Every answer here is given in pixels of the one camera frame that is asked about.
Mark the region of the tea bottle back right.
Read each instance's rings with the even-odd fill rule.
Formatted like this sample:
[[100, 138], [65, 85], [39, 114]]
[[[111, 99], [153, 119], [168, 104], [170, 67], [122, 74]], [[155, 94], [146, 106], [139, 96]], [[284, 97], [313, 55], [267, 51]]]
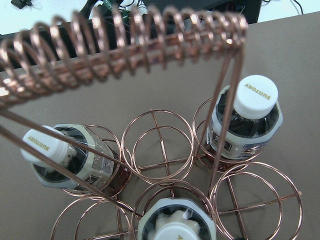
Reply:
[[283, 123], [275, 83], [249, 75], [237, 85], [221, 159], [251, 160], [261, 153]]

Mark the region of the tea bottle back left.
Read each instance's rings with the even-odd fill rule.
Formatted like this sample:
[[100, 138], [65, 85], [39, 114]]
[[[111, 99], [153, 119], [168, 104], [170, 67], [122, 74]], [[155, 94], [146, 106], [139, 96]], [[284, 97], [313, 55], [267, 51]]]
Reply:
[[[111, 158], [119, 159], [118, 153], [102, 141], [88, 126], [61, 123], [48, 129], [97, 150], [107, 157], [99, 156], [35, 129], [28, 130], [22, 140], [110, 197], [116, 196], [125, 188], [131, 177], [129, 169], [111, 161]], [[34, 175], [45, 187], [62, 189], [74, 196], [90, 194], [88, 189], [26, 150], [22, 149], [21, 154], [25, 160], [30, 162]]]

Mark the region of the tea bottle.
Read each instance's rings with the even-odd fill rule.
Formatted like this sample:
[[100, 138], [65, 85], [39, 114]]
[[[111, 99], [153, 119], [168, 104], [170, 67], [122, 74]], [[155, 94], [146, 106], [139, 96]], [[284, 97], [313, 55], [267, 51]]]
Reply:
[[[110, 197], [116, 196], [125, 188], [131, 177], [129, 169], [111, 161], [111, 158], [119, 159], [118, 153], [102, 141], [88, 126], [61, 123], [48, 129], [97, 150], [107, 157], [99, 156], [35, 129], [28, 130], [22, 140]], [[25, 160], [30, 162], [34, 175], [45, 187], [62, 189], [74, 196], [90, 194], [88, 189], [26, 150], [22, 149], [21, 154]]]
[[283, 123], [275, 83], [249, 75], [237, 85], [221, 159], [251, 160], [261, 153]]
[[215, 240], [216, 224], [194, 201], [162, 198], [139, 220], [138, 240]]

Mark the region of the tea bottle front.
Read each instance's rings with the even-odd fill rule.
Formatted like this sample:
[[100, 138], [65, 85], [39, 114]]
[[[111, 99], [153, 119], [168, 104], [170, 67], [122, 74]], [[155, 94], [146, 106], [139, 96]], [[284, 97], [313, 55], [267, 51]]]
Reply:
[[215, 240], [216, 224], [194, 201], [162, 198], [139, 220], [138, 240]]

